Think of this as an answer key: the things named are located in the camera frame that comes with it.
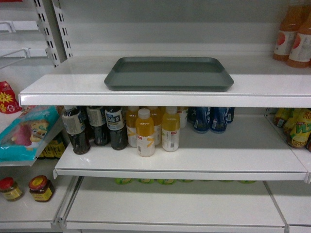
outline red package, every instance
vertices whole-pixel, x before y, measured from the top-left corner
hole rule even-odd
[[[16,113],[21,110],[15,93],[7,82],[0,82],[0,112],[5,114]]]

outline beverage bottle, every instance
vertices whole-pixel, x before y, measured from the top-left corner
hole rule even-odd
[[[177,107],[166,107],[162,119],[162,147],[168,152],[176,151],[179,147],[180,119]]]
[[[105,110],[107,126],[110,130],[110,145],[114,150],[122,150],[127,146],[126,125],[121,107],[108,106]]]
[[[62,119],[72,144],[73,152],[76,154],[87,153],[90,149],[90,143],[81,111],[74,106],[65,106]]]
[[[273,58],[278,61],[287,61],[293,47],[297,31],[302,24],[302,2],[292,0],[285,18],[280,24]]]
[[[138,106],[129,106],[126,112],[126,129],[128,144],[137,147],[136,120],[138,118]]]
[[[157,146],[162,141],[162,113],[157,106],[149,106],[148,109],[155,125],[155,145]]]
[[[150,111],[142,108],[136,120],[137,152],[142,157],[150,157],[155,152],[155,126]]]
[[[311,14],[300,26],[287,65],[294,68],[306,68],[311,58]]]
[[[103,106],[86,108],[89,123],[94,131],[94,143],[97,146],[107,145],[110,141],[110,132],[107,127],[105,109]]]
[[[180,118],[180,128],[183,129],[187,125],[188,107],[178,107],[177,112]]]

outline gray tray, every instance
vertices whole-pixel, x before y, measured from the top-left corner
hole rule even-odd
[[[210,57],[123,57],[104,83],[116,91],[226,91],[233,79]]]

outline blue can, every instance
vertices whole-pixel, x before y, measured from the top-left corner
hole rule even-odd
[[[210,130],[214,133],[224,133],[227,128],[228,121],[227,107],[214,107],[212,108],[212,122]]]
[[[210,125],[210,107],[195,107],[193,128],[197,133],[206,133]]]

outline glass jar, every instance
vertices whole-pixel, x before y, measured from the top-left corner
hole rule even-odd
[[[0,181],[0,192],[8,201],[16,201],[24,194],[12,177],[6,177]]]
[[[38,202],[49,201],[55,192],[51,181],[44,175],[34,177],[29,182],[29,189],[34,200]]]

